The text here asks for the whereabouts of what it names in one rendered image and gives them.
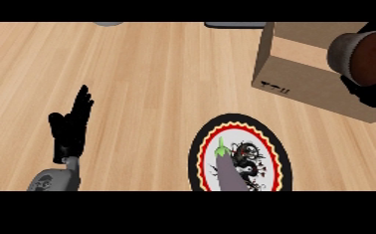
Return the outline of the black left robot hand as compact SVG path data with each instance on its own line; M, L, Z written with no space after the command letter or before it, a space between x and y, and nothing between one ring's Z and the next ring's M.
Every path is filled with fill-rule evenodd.
M57 164L63 164L63 159L69 156L80 157L82 155L93 104L88 87L81 86L71 111L65 115L59 113L49 114L49 124L54 138L53 162Z

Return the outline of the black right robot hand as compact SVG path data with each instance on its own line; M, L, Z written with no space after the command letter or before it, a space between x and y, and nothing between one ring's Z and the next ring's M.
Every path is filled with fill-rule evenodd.
M372 31L376 31L376 22L369 22L360 29L360 33ZM345 76L341 76L341 81L348 89L349 94L357 96L360 103L370 108L376 108L376 85L361 87Z

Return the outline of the brown cardboard box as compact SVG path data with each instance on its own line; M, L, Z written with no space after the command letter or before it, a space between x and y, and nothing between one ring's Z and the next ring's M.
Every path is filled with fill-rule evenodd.
M349 94L326 61L335 38L357 33L366 25L367 22L267 22L252 86L346 117L376 122L376 108Z

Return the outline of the black-rimmed patterned plate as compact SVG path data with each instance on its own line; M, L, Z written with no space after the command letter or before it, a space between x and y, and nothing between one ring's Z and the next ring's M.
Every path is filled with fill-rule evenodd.
M190 189L221 191L214 157L220 137L246 191L290 191L292 170L282 142L268 127L242 114L212 118L195 135L187 157Z

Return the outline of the dark grey flat object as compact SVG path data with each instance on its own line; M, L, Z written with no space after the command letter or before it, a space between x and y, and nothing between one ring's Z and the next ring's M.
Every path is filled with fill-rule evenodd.
M262 29L265 22L203 22L214 29Z

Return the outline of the purple eggplant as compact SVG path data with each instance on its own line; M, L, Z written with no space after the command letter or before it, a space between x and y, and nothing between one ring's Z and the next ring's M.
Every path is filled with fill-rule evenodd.
M234 169L230 150L224 146L223 137L218 138L218 146L214 151L217 180L221 191L246 191L246 185Z

